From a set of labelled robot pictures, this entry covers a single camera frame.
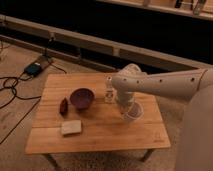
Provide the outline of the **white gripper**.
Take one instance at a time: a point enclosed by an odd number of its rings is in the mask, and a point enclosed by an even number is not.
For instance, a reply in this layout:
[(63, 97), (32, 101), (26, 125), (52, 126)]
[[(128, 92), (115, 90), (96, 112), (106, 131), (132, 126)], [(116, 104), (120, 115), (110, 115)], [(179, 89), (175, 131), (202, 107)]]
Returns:
[(127, 113), (135, 103), (133, 92), (117, 91), (115, 101), (118, 105), (121, 114)]

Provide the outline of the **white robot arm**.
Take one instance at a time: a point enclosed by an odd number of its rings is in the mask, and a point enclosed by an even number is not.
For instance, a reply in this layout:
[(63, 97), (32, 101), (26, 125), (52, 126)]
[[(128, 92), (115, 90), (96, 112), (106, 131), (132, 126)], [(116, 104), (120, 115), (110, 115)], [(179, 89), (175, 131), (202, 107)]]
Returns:
[(174, 171), (213, 171), (213, 68), (146, 74), (129, 64), (112, 86), (123, 111), (134, 93), (185, 102)]

